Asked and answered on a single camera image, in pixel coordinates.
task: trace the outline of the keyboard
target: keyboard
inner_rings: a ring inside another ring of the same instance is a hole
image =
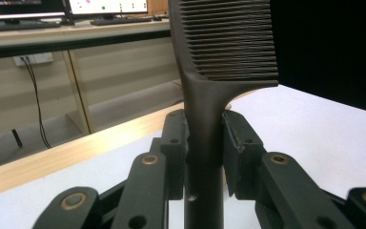
[[[91,21],[91,25],[109,26],[109,25],[121,25],[130,23],[142,23],[142,22],[152,22],[152,19],[151,18],[113,18],[110,20],[99,19]]]
[[[59,27],[61,27],[61,25],[55,22],[28,21],[19,24],[5,24],[4,22],[0,22],[0,31],[41,30]]]

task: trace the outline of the black comb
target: black comb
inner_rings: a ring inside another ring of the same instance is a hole
[[[189,127],[185,228],[223,228],[221,116],[237,95],[277,82],[268,0],[169,0]]]

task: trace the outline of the power cord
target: power cord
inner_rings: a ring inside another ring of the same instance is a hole
[[[28,69],[33,87],[34,87],[34,93],[35,93],[35,99],[37,101],[37,108],[38,108],[38,122],[40,124],[40,135],[41,138],[43,139],[44,144],[46,145],[46,147],[48,149],[51,148],[51,145],[49,144],[49,142],[47,141],[47,136],[46,136],[46,131],[44,130],[44,126],[43,126],[43,118],[41,117],[41,108],[40,108],[40,101],[38,99],[38,90],[37,90],[37,81],[35,80],[35,75],[34,75],[34,71],[32,69],[29,57],[20,57],[20,59],[25,63],[26,68]]]

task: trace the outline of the electrical outlet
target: electrical outlet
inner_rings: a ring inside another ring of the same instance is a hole
[[[19,55],[14,56],[13,60],[16,66],[25,66],[25,62],[22,60],[22,57],[24,59],[29,59],[29,62],[33,64],[42,64],[42,63],[48,63],[54,61],[52,57],[52,52],[44,52],[44,53],[38,53],[38,54],[29,54],[29,55]]]

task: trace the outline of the comb teeth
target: comb teeth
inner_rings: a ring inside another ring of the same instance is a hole
[[[211,80],[278,76],[269,0],[181,0],[197,71]]]

